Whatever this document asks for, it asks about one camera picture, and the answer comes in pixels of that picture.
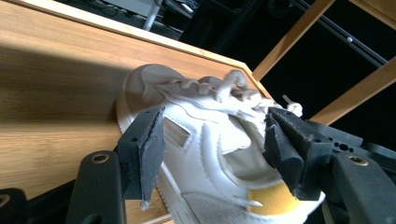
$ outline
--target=shoe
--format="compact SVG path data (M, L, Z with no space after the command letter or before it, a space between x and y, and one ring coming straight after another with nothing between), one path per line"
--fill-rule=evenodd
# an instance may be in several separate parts
M121 131L154 105L165 106L157 187L176 223L303 223L319 205L293 198L265 161L265 113L280 106L240 71L193 80L164 65L136 68L117 101Z

